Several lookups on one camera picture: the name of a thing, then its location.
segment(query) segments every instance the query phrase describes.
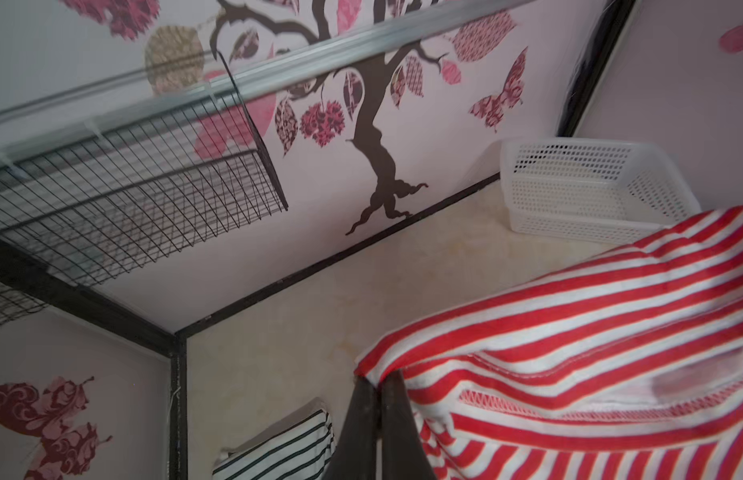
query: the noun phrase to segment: plastic clip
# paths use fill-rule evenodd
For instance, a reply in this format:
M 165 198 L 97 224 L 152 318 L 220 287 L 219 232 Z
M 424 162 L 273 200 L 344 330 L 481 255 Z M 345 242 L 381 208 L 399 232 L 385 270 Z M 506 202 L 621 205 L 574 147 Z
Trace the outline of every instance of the plastic clip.
M 89 129 L 89 131 L 95 135 L 97 135 L 97 138 L 107 142 L 108 139 L 105 138 L 104 135 L 102 135 L 102 131 L 100 131 L 100 128 L 97 126 L 96 123 L 94 123 L 94 120 L 86 120 L 84 122 L 84 126 Z
M 204 83 L 204 89 L 206 90 L 206 94 L 209 95 L 209 98 L 211 99 L 214 106 L 217 107 L 217 110 L 223 110 L 225 108 L 225 102 L 222 98 L 217 98 L 216 95 L 214 95 L 211 82 Z
M 25 178 L 25 179 L 27 179 L 27 178 L 30 178 L 30 177 L 31 177 L 30 175 L 28 175 L 28 172 L 26 172 L 25 170 L 22 170 L 22 169 L 20 169 L 20 168 L 17 168 L 17 167 L 16 167 L 15 165 L 14 165 L 14 162 L 12 161 L 12 159 L 11 159 L 11 158 L 9 158 L 9 156 L 8 156 L 8 155 L 6 155 L 6 153 L 4 153 L 4 152 L 2 152 L 2 151 L 0 151 L 0 162 L 1 162 L 2 164 L 6 165 L 6 168 L 7 168 L 7 169 L 8 169 L 8 170 L 9 170 L 10 172 L 12 172 L 12 175 L 13 175 L 13 176 L 15 176 L 15 177 L 19 177 L 19 178 Z

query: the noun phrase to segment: wire mesh shelf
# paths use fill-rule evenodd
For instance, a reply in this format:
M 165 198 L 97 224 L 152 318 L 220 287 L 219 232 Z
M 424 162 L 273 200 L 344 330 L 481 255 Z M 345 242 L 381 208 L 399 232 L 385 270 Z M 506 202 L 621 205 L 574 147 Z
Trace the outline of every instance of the wire mesh shelf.
M 0 282 L 0 326 L 45 307 L 46 304 L 40 300 Z
M 287 207 L 235 90 L 0 168 L 0 240 L 92 285 Z

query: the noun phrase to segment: striped pillow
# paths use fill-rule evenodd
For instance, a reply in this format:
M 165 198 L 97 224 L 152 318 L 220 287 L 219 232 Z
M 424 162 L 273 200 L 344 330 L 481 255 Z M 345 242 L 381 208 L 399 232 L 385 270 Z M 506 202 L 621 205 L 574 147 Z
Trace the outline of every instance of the striped pillow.
M 228 458 L 214 468 L 212 479 L 315 480 L 334 453 L 332 418 L 325 408 L 318 408 L 286 430 L 251 448 L 248 445 L 251 442 L 238 452 L 228 452 Z

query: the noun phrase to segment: red butterfly decal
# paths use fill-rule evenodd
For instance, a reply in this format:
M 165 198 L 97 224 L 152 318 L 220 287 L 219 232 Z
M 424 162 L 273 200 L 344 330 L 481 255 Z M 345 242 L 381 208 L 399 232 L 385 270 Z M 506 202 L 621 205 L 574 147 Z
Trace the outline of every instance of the red butterfly decal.
M 523 93 L 523 81 L 520 79 L 526 68 L 526 52 L 529 47 L 523 49 L 507 74 L 502 93 L 483 97 L 473 104 L 470 113 L 479 118 L 485 118 L 487 127 L 493 127 L 497 131 L 497 124 L 504 116 L 505 108 L 513 108 L 518 103 L 523 103 L 520 95 Z
M 39 437 L 41 448 L 25 473 L 25 480 L 62 480 L 63 475 L 81 475 L 89 469 L 100 440 L 97 427 L 73 427 L 76 415 L 89 399 L 84 385 L 55 378 L 41 393 L 29 383 L 0 385 L 0 425 L 26 436 Z

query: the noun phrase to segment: beige marble surface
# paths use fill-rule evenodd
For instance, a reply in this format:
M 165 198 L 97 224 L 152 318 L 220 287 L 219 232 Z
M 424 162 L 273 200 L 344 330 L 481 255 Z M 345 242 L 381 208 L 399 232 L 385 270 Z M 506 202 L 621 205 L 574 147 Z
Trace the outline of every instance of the beige marble surface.
M 190 478 L 316 396 L 339 433 L 354 361 L 386 331 L 611 247 L 508 225 L 496 182 L 188 339 Z

